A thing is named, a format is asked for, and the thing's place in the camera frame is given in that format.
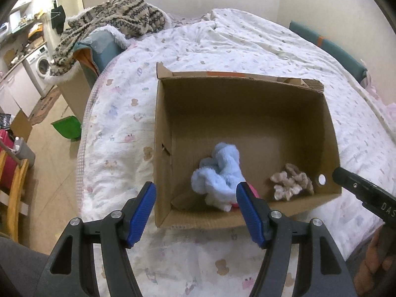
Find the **right hand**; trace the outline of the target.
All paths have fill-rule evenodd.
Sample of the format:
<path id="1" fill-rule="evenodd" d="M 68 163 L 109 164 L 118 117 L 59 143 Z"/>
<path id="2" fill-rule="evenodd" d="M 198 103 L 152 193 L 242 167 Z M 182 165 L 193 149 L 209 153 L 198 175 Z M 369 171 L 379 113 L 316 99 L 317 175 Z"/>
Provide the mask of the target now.
<path id="1" fill-rule="evenodd" d="M 383 227 L 379 227 L 372 237 L 365 258 L 354 277 L 356 293 L 363 296 L 374 288 L 374 275 L 379 270 L 389 271 L 395 263 L 395 255 L 388 255 L 383 261 L 379 259 L 379 237 Z"/>

